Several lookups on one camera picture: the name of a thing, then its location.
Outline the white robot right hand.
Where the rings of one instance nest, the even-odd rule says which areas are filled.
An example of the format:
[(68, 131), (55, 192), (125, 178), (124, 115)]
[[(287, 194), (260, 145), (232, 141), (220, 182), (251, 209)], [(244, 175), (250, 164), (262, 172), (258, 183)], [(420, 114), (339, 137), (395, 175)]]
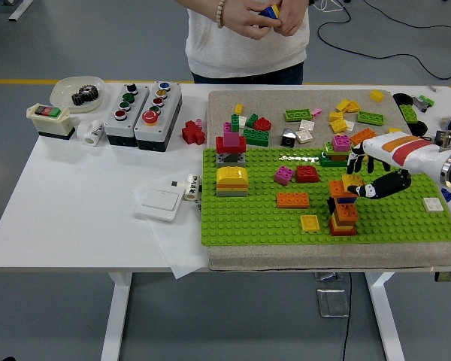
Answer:
[(374, 161), (382, 162), (387, 173), (369, 184), (348, 186), (347, 191), (368, 199), (381, 199), (407, 189), (415, 174), (426, 174), (438, 184), (446, 180), (451, 165), (451, 149), (440, 147), (423, 138), (403, 132), (391, 132), (366, 139), (349, 154), (347, 174), (360, 171), (362, 160), (368, 158), (368, 173)]

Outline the person's left hand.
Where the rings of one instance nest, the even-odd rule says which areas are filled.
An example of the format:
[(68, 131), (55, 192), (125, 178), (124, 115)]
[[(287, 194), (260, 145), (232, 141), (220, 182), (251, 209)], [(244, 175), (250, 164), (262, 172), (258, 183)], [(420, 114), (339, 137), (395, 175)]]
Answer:
[(274, 31), (282, 36), (293, 36), (303, 24), (309, 4), (307, 0), (279, 1), (280, 25), (274, 27)]

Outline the person's right hand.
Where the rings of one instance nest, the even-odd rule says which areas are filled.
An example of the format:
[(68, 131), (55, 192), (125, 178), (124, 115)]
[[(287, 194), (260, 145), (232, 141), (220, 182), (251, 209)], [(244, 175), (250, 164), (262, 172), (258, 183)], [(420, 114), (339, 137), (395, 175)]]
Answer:
[(259, 15), (272, 4), (273, 2), (246, 0), (226, 1), (222, 8), (221, 25), (246, 38), (260, 40), (273, 28), (282, 26), (278, 19)]

